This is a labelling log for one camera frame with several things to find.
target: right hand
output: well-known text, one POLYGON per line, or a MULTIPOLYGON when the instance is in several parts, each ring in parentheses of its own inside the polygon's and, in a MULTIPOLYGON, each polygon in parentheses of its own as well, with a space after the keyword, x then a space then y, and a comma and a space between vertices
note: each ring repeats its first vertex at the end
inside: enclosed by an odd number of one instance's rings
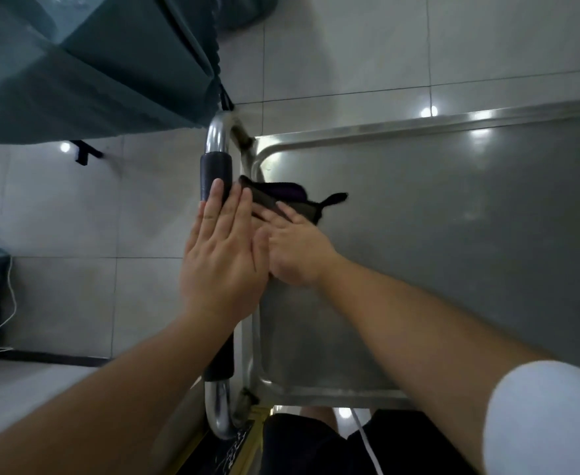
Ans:
POLYGON ((253 203, 253 212, 270 224, 270 272, 288 285, 314 285, 339 257, 314 224, 283 202, 287 218, 253 203))

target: floor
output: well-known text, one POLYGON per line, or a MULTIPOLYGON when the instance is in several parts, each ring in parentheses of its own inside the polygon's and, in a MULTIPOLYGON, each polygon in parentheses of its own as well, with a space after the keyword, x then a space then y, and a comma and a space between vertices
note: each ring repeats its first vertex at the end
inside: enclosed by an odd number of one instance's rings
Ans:
MULTIPOLYGON (((252 135, 580 98, 580 0, 280 0, 221 40, 252 135)), ((16 257, 8 343, 110 357, 178 315, 204 130, 0 146, 0 245, 16 257)))

